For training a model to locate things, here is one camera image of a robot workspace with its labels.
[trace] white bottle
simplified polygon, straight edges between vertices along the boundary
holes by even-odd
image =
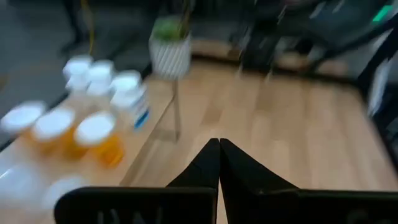
[[[141,85],[141,74],[136,70],[121,71],[116,76],[112,83],[111,88],[116,93],[133,93],[138,90]]]
[[[110,84],[114,74],[114,63],[110,60],[98,60],[91,64],[87,71],[87,79],[90,83],[101,82]]]
[[[69,100],[76,108],[78,114],[89,113],[92,103],[87,96],[88,80],[81,75],[70,77],[65,89],[70,92]]]
[[[72,150],[70,146],[73,139],[70,133],[73,132],[75,118],[75,110],[66,107],[55,108],[41,116],[31,131],[35,149],[43,154],[59,149],[65,152]]]
[[[97,110],[109,111],[111,101],[111,87],[105,82],[93,82],[86,91],[89,100],[96,106]]]
[[[111,100],[111,106],[116,109],[124,123],[134,129],[143,126],[149,115],[146,100],[146,86],[141,85],[134,93],[116,92]]]
[[[74,75],[86,75],[92,63],[93,58],[89,55],[74,56],[64,66],[63,75],[67,81]]]

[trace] striped white pot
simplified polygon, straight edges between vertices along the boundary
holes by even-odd
[[[191,64],[191,35],[185,40],[164,42],[149,39],[149,53],[153,72],[165,79],[183,78]]]

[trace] wooden floor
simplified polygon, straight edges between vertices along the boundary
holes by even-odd
[[[182,135],[140,153],[132,186],[163,187],[209,138],[228,138],[301,188],[397,190],[373,124],[355,90],[287,77],[236,74],[195,62],[180,82]],[[162,127],[172,127],[170,111]],[[218,223],[226,223],[222,196]]]

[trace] pill bottle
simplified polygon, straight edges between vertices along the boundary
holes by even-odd
[[[68,157],[81,157],[85,152],[73,145],[75,112],[70,108],[56,108],[41,116],[32,127],[34,146],[43,154],[54,150],[66,152]]]
[[[98,60],[91,64],[86,78],[90,83],[100,82],[110,84],[114,74],[114,63],[110,60]]]
[[[93,82],[88,86],[86,94],[90,102],[94,104],[96,111],[110,111],[110,90],[110,85],[102,82]]]
[[[149,106],[146,100],[146,86],[141,85],[133,93],[116,92],[111,100],[111,106],[118,112],[119,119],[127,126],[138,130],[149,116]]]
[[[107,111],[93,113],[83,120],[74,134],[77,147],[91,150],[105,167],[117,166],[124,156],[116,119]]]
[[[68,60],[62,72],[68,81],[74,75],[86,75],[88,69],[93,63],[93,58],[89,55],[77,55]]]
[[[1,118],[1,129],[11,136],[20,136],[30,144],[30,129],[46,109],[47,105],[43,101],[26,101]]]
[[[111,88],[115,93],[133,93],[140,85],[141,74],[135,70],[126,70],[113,78]]]
[[[69,91],[67,103],[75,108],[76,119],[78,121],[81,121],[93,111],[93,104],[86,92],[88,85],[89,82],[85,77],[74,75],[70,77],[65,86],[65,89]]]

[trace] chair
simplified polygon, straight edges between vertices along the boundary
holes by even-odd
[[[275,47],[283,37],[309,40],[324,48],[327,54],[341,50],[375,29],[371,20],[387,2],[388,0],[332,0],[313,2],[312,7],[298,7],[300,10],[285,14],[271,35],[261,28],[253,30],[251,43],[244,55],[248,58],[243,58],[243,67],[256,66],[256,63],[250,63],[251,60],[256,61],[252,55],[261,54],[261,63],[265,64],[262,69],[269,69]],[[267,38],[266,43],[259,47],[258,39],[264,38]]]

